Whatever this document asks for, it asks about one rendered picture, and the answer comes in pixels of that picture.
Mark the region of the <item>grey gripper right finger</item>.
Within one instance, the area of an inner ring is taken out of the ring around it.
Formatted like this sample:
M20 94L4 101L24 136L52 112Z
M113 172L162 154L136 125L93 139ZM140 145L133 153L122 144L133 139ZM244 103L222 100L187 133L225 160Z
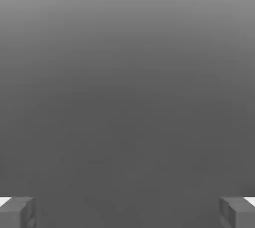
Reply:
M255 228L255 197L220 197L221 228Z

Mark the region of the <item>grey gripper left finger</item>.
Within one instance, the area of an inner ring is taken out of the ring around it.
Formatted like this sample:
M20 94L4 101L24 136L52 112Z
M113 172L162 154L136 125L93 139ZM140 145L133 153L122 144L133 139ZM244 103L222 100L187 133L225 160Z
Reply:
M37 228L36 198L0 196L0 228Z

